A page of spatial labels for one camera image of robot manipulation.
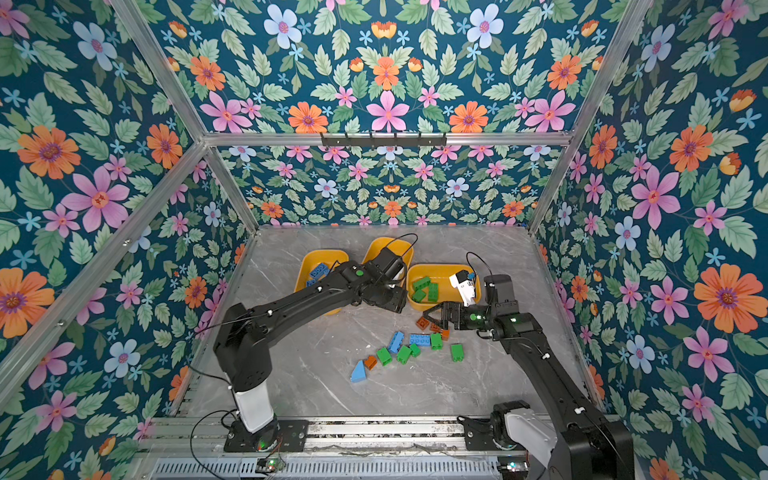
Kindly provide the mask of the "green long lego brick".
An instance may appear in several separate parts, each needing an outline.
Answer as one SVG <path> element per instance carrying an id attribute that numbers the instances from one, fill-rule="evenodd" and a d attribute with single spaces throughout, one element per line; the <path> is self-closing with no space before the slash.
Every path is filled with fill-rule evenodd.
<path id="1" fill-rule="evenodd" d="M 429 303 L 437 303 L 439 301 L 439 285 L 436 283 L 430 283 L 427 290 L 427 300 Z"/>

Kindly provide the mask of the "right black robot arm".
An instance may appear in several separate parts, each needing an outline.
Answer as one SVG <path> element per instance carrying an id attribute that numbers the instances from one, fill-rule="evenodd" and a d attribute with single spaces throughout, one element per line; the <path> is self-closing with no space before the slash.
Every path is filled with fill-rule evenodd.
<path id="1" fill-rule="evenodd" d="M 631 434 L 610 421 L 583 394 L 557 359 L 540 323 L 521 311 L 507 274 L 489 275 L 484 301 L 441 302 L 423 316 L 441 328 L 474 330 L 499 343 L 522 368 L 543 402 L 543 421 L 524 401 L 494 406 L 486 430 L 499 448 L 524 448 L 533 466 L 531 479 L 633 479 Z"/>

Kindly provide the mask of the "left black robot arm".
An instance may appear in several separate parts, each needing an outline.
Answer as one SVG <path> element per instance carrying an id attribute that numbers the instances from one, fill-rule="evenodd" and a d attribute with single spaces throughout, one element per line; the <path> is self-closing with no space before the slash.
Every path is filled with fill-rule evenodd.
<path id="1" fill-rule="evenodd" d="M 315 282 L 279 300 L 246 309 L 230 307 L 219 324 L 214 354 L 230 382 L 238 421 L 251 435 L 276 423 L 266 381 L 272 372 L 270 349 L 284 337 L 332 310 L 365 303 L 399 314 L 407 292 L 402 256 L 383 248 L 365 263 L 346 261 Z"/>

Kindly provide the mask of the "right yellow plastic bin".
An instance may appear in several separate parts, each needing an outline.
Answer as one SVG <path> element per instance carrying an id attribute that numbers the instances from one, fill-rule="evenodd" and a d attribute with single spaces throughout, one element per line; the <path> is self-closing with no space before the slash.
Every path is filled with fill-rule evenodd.
<path id="1" fill-rule="evenodd" d="M 410 305 L 417 311 L 425 311 L 441 302 L 462 303 L 462 300 L 460 298 L 458 291 L 450 285 L 450 281 L 449 281 L 449 277 L 460 270 L 468 270 L 470 272 L 475 273 L 474 270 L 469 265 L 466 265 L 466 264 L 427 263 L 427 264 L 414 265 L 408 271 L 407 279 L 406 279 L 408 301 Z M 427 296 L 422 303 L 414 302 L 411 299 L 411 296 L 415 292 L 413 290 L 412 283 L 415 280 L 425 276 L 428 276 L 431 278 L 431 283 L 436 283 L 439 285 L 439 301 L 437 303 L 429 303 L 427 300 Z M 477 275 L 476 275 L 475 285 L 476 285 L 476 297 L 477 297 L 476 303 L 478 303 L 482 297 L 482 294 L 480 290 L 479 281 L 477 279 Z"/>

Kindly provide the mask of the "yellow plastic bin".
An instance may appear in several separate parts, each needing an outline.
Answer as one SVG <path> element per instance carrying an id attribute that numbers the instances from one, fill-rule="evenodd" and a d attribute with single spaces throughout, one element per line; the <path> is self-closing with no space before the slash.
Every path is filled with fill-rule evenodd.
<path id="1" fill-rule="evenodd" d="M 309 278 L 309 273 L 319 263 L 326 263 L 330 267 L 331 272 L 335 267 L 348 261 L 349 259 L 350 257 L 345 251 L 338 249 L 319 249 L 309 252 L 304 256 L 302 260 L 294 291 L 298 292 L 307 287 L 306 281 Z"/>
<path id="2" fill-rule="evenodd" d="M 427 263 L 427 264 L 414 265 L 408 271 L 407 279 L 406 279 L 408 301 L 410 305 L 417 311 L 425 311 L 441 302 L 462 303 L 462 300 L 460 298 L 458 291 L 450 285 L 450 281 L 449 281 L 449 277 L 460 270 L 468 270 L 470 272 L 475 273 L 474 270 L 469 265 L 466 265 L 466 264 Z M 411 296 L 415 292 L 413 290 L 412 283 L 415 280 L 425 276 L 428 276 L 431 278 L 431 283 L 436 283 L 439 285 L 439 301 L 437 303 L 429 303 L 427 300 L 427 296 L 422 303 L 414 302 L 411 299 Z M 482 297 L 482 294 L 480 290 L 479 281 L 477 279 L 477 275 L 476 275 L 475 285 L 476 285 L 476 297 L 477 297 L 476 303 L 478 303 Z"/>
<path id="3" fill-rule="evenodd" d="M 407 276 L 407 270 L 412 263 L 415 254 L 415 248 L 412 247 L 412 243 L 410 241 L 400 237 L 378 237 L 370 243 L 363 262 L 367 263 L 375 259 L 384 248 L 388 248 L 394 254 L 402 256 L 402 260 L 405 266 L 402 267 L 398 274 L 394 277 L 395 280 L 402 283 L 405 280 Z"/>

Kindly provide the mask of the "blue flat lego brick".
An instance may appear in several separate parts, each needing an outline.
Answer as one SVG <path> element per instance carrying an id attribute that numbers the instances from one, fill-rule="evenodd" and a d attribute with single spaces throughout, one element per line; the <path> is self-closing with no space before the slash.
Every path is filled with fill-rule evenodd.
<path id="1" fill-rule="evenodd" d="M 417 345 L 419 347 L 430 347 L 431 346 L 431 336 L 428 334 L 410 334 L 409 335 L 409 344 L 410 345 Z"/>

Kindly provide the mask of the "middle yellow plastic bin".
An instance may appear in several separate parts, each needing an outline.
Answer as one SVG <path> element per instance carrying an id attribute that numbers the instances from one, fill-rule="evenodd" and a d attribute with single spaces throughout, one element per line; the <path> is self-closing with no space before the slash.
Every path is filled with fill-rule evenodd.
<path id="1" fill-rule="evenodd" d="M 367 263 L 375 259 L 384 248 L 388 248 L 394 254 L 402 256 L 402 260 L 405 266 L 402 267 L 398 274 L 394 277 L 395 280 L 402 283 L 405 280 L 407 276 L 407 270 L 412 263 L 415 254 L 415 248 L 412 247 L 412 243 L 410 241 L 400 237 L 378 237 L 370 243 L 363 262 Z"/>

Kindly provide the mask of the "green lego small brick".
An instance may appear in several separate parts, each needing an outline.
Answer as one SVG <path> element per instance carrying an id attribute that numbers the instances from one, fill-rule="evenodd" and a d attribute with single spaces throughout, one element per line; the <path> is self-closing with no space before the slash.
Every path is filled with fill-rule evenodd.
<path id="1" fill-rule="evenodd" d="M 408 345 L 404 345 L 399 349 L 396 359 L 400 364 L 406 365 L 409 359 L 411 358 L 411 356 L 412 356 L 411 348 Z"/>

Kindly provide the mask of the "brown lego brick lower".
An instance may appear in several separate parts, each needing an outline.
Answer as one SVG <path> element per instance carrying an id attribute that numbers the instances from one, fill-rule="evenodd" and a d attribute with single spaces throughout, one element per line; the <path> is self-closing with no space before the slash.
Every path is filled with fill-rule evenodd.
<path id="1" fill-rule="evenodd" d="M 378 360 L 375 356 L 370 355 L 368 356 L 364 361 L 363 364 L 368 370 L 372 370 L 378 363 Z"/>

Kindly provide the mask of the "left yellow plastic bin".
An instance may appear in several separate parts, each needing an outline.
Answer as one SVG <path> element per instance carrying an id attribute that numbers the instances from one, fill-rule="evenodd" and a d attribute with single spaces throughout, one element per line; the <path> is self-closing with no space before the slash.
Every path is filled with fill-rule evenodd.
<path id="1" fill-rule="evenodd" d="M 302 260 L 294 291 L 298 292 L 307 287 L 306 281 L 309 278 L 309 273 L 319 263 L 326 263 L 330 267 L 331 272 L 335 267 L 348 261 L 349 259 L 350 257 L 345 251 L 338 249 L 319 249 L 309 252 L 304 256 Z"/>

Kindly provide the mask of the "blue sloped lego brick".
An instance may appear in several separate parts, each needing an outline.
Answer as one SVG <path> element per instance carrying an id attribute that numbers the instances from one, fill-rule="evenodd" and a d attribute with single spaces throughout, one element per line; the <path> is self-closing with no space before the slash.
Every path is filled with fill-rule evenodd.
<path id="1" fill-rule="evenodd" d="M 350 382 L 351 383 L 359 383 L 367 379 L 367 368 L 364 364 L 363 360 L 360 360 L 355 365 L 351 375 L 350 375 Z"/>

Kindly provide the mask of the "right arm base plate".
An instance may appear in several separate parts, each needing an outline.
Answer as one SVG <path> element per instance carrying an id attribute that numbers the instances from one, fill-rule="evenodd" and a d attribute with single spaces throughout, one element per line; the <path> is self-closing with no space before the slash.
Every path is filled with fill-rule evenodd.
<path id="1" fill-rule="evenodd" d="M 490 418 L 472 418 L 458 416 L 458 424 L 463 428 L 465 448 L 468 451 L 518 451 L 524 447 L 494 430 Z"/>

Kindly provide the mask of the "aluminium front rail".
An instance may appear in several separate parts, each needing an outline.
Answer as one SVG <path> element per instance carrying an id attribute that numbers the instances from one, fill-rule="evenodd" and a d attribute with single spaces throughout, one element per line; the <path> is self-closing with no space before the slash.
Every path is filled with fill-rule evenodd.
<path id="1" fill-rule="evenodd" d="M 531 479 L 525 449 L 468 451 L 457 415 L 284 417 L 307 420 L 302 452 L 227 453 L 218 413 L 158 422 L 130 479 Z"/>

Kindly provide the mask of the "black bracket on back rail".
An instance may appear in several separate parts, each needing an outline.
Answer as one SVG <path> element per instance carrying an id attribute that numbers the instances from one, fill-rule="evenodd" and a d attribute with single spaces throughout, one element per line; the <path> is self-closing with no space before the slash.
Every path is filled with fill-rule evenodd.
<path id="1" fill-rule="evenodd" d="M 446 134 L 393 133 L 393 134 L 321 134 L 321 145 L 325 147 L 378 148 L 393 146 L 403 148 L 442 147 L 448 144 Z"/>

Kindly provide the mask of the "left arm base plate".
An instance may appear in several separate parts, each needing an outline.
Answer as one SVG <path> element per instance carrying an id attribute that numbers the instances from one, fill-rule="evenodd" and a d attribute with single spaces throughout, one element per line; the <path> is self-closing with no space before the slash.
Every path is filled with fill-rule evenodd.
<path id="1" fill-rule="evenodd" d="M 250 432 L 241 420 L 229 427 L 224 451 L 227 453 L 302 452 L 308 438 L 307 420 L 275 418 L 256 433 Z"/>

